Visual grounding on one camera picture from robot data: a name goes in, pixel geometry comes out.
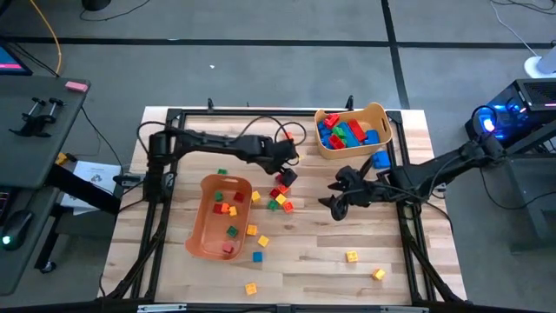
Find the orange plastic bin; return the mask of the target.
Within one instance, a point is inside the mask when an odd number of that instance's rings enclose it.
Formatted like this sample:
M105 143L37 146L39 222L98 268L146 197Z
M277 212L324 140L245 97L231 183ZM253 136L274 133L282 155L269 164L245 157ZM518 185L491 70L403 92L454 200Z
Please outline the orange plastic bin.
M201 202L192 233L185 242L186 250L192 256L208 260L232 261L240 255L247 235L252 185L248 180L241 177L211 174L202 179L200 186L202 189ZM223 194L221 202L215 200L217 191ZM234 200L236 192L244 195L242 203ZM228 203L229 208L235 206L237 215L214 213L213 208L217 203L221 205ZM230 226L238 229L236 237L228 236L227 230ZM222 250L222 245L226 242L231 242L235 247L231 254Z

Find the long blue building block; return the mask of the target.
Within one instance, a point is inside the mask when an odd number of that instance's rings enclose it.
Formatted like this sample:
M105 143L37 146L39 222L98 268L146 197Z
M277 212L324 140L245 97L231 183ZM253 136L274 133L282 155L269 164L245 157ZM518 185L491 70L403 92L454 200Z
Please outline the long blue building block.
M348 148L359 147L361 145L360 141L356 138L353 131L346 122L339 123L338 127L342 129L345 134L346 146Z

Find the long red building block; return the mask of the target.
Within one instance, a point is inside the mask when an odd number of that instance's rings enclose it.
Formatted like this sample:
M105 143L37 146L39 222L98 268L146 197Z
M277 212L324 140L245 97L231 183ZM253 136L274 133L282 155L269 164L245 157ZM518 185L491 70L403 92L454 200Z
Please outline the long red building block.
M360 126L356 119L350 119L347 121L347 125L349 126L350 130L353 132L354 137L360 142L363 143L367 139L367 134Z

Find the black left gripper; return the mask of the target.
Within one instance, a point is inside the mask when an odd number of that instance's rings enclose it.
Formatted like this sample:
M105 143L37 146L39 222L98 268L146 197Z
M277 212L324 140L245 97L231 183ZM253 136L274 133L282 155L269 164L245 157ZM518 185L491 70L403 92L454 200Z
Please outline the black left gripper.
M284 168L284 165L297 157L298 153L292 140L274 142L271 138L264 137L261 140L261 153L255 157L255 163L267 174L281 171L281 183L290 187L298 175L291 168Z

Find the black desk top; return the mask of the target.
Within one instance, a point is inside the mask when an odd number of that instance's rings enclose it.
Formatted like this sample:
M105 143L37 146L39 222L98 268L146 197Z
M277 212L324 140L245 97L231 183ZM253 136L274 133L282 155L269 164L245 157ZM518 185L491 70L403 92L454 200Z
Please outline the black desk top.
M18 211L28 210L33 213L33 218L23 244L17 250L3 249L0 238L0 296L8 296L16 290L58 194L59 189L53 187L40 190L20 190L9 207L8 217L12 217Z

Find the dark grey computer stand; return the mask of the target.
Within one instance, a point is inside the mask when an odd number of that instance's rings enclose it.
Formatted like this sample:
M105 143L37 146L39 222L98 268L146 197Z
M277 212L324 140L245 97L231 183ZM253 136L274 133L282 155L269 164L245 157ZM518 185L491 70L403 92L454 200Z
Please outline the dark grey computer stand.
M546 125L503 147L492 134L480 136L496 159L493 177L482 177L489 200L512 215L513 254L556 249L556 146L551 152L533 150L556 139L556 126Z

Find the black desktop computer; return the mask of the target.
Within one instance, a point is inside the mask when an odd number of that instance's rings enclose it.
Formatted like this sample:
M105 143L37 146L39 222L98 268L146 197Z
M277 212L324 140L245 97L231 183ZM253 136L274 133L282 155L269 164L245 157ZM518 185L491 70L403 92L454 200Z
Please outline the black desktop computer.
M516 79L465 123L470 139L492 134L504 148L556 120L556 78Z

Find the white paper sheet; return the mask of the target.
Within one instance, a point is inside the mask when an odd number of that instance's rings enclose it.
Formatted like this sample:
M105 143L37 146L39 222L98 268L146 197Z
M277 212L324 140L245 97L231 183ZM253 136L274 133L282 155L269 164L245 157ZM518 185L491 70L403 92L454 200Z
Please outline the white paper sheet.
M98 189L114 195L116 182L113 178L120 174L120 170L119 165L77 161L72 172L79 178L94 184ZM68 194L63 194L60 205L73 209L74 216L98 211L98 208Z

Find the yellow plastic bin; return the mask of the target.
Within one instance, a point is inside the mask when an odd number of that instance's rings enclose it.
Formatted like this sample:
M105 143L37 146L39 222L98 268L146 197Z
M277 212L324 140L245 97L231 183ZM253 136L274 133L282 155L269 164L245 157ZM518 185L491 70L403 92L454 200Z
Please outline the yellow plastic bin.
M335 125L335 127L338 126L341 122L348 123L348 120L356 119L365 132L367 130L377 130L381 142L372 145L365 145L364 143L361 143L359 147L354 148L348 148L346 146L342 150L326 149L321 144L317 124L318 122L323 121L323 119L328 114L338 114L340 116L340 121ZM392 139L392 131L390 128L390 123L387 119L386 111L384 111L383 107L378 103L370 103L366 108L362 110L328 114L324 110L318 110L314 115L317 147L321 155L326 159L370 156L377 152L379 149L384 148L386 144L389 143Z

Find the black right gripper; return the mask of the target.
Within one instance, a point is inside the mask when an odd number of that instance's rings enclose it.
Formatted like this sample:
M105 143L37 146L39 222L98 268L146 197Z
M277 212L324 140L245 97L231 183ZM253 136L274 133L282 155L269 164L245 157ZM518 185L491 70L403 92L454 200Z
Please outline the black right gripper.
M386 186L380 181L366 180L366 174L365 170L356 170L351 166L345 166L336 173L335 182L329 184L328 188L343 191L342 196L318 199L320 204L330 209L334 220L342 220L346 217L349 204L370 205L391 201Z

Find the computer screen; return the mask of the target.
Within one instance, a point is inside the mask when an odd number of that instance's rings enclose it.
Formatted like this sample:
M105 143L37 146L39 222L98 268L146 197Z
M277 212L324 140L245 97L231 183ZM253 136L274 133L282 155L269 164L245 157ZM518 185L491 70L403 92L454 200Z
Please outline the computer screen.
M7 44L0 42L0 76L31 76L32 74L33 71L8 48Z

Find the black computer mouse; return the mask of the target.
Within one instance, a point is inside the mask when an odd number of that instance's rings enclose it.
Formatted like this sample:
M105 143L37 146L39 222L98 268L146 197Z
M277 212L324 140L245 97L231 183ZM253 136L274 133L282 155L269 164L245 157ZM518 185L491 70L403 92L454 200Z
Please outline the black computer mouse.
M8 218L0 235L4 250L17 250L23 245L33 218L30 210L19 210Z

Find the dark grey desk shelf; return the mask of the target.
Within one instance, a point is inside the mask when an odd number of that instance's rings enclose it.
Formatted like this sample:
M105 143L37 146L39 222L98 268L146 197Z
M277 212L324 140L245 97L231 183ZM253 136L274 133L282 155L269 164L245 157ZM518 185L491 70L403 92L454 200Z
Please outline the dark grey desk shelf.
M88 94L66 89L68 81L61 77L0 76L0 186L38 189L46 181ZM23 127L22 114L33 107L32 97L46 102L35 115L50 113L51 97L65 102L54 111L56 122L43 129L51 137L20 137L10 132Z

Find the black desk crossbar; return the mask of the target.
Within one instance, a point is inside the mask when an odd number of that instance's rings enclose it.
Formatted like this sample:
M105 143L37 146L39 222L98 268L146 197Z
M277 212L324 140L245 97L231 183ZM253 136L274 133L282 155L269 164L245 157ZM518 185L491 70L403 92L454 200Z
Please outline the black desk crossbar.
M97 188L93 183L76 176L64 167L54 164L46 178L46 185L74 196L101 211L117 215L121 200L109 192Z

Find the white floor device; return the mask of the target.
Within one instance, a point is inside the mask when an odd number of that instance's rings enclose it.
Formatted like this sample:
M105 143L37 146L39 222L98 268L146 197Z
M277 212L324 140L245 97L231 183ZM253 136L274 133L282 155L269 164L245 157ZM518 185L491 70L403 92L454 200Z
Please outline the white floor device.
M529 57L524 70L530 78L556 78L556 46L541 57Z

